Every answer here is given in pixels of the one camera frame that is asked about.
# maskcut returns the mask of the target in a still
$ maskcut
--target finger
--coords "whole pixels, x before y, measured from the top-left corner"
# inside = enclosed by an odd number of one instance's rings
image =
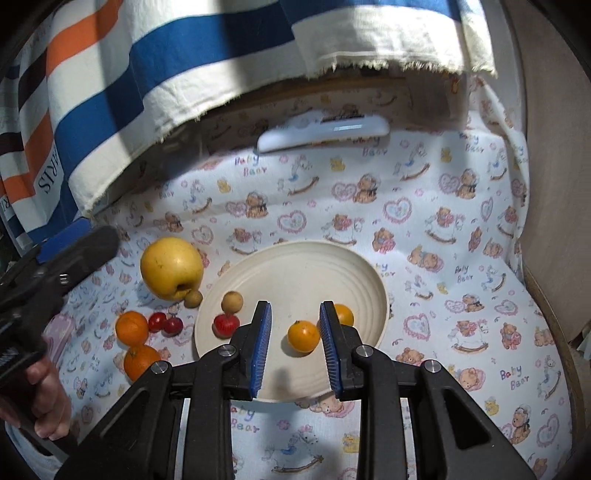
[[[51,411],[56,404],[58,393],[63,390],[56,372],[49,372],[38,384],[32,410],[36,417]]]
[[[64,416],[66,404],[66,394],[59,392],[53,408],[45,415],[39,417],[39,419],[35,422],[35,432],[37,435],[39,435],[41,438],[47,438],[58,433],[57,429],[59,428],[61,420]]]
[[[31,385],[37,385],[43,378],[45,378],[52,370],[53,364],[49,357],[44,356],[38,362],[32,364],[25,370],[27,380]]]
[[[72,418],[72,406],[70,404],[70,399],[67,397],[66,397],[66,399],[67,399],[67,402],[66,402],[66,406],[64,408],[64,413],[61,416],[61,420],[60,420],[59,425],[56,428],[56,431],[52,435],[49,435],[50,440],[57,440],[62,437],[65,437],[66,435],[68,435],[68,432],[70,431],[70,420]]]
[[[17,412],[14,411],[12,405],[0,397],[0,419],[7,421],[13,427],[19,428],[21,422],[18,419]]]

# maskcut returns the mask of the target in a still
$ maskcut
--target cherry tomato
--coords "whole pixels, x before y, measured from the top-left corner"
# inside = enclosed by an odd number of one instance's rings
[[[166,322],[166,314],[163,312],[155,312],[148,319],[148,330],[151,333],[156,333],[162,330]]]
[[[221,313],[213,319],[213,334],[221,339],[231,338],[240,326],[240,320],[236,315]]]
[[[178,335],[183,331],[183,321],[178,317],[170,317],[164,323],[163,328],[169,336]]]

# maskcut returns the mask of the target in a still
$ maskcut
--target striped towel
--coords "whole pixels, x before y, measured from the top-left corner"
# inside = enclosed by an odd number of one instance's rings
[[[3,220],[26,249],[174,127],[351,64],[495,71],[479,0],[71,1],[0,84]]]

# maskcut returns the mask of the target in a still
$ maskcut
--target white plate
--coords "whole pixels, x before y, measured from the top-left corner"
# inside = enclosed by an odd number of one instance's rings
[[[382,279],[363,257],[327,242],[286,242],[238,262],[206,293],[195,323],[199,355],[228,342],[213,334],[212,322],[230,290],[244,298],[238,313],[241,325],[252,321],[259,300],[271,303],[271,340],[257,398],[267,402],[314,398],[330,391],[322,342],[306,356],[287,343],[287,330],[296,320],[316,323],[320,303],[342,303],[353,311],[362,341],[375,346],[384,335],[389,313]]]

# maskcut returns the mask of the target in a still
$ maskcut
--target orange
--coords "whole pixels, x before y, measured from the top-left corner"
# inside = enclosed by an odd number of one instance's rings
[[[150,368],[154,362],[162,360],[160,354],[149,345],[137,345],[127,350],[123,359],[123,369],[132,382]]]
[[[299,353],[310,353],[320,342],[320,332],[312,322],[298,320],[287,330],[287,340]]]
[[[115,333],[127,346],[143,345],[148,339],[148,320],[141,313],[125,312],[115,323]]]
[[[348,306],[341,305],[340,303],[335,303],[335,310],[336,316],[339,318],[339,322],[342,325],[348,325],[350,327],[353,326],[355,322],[355,317],[353,316],[353,312]]]

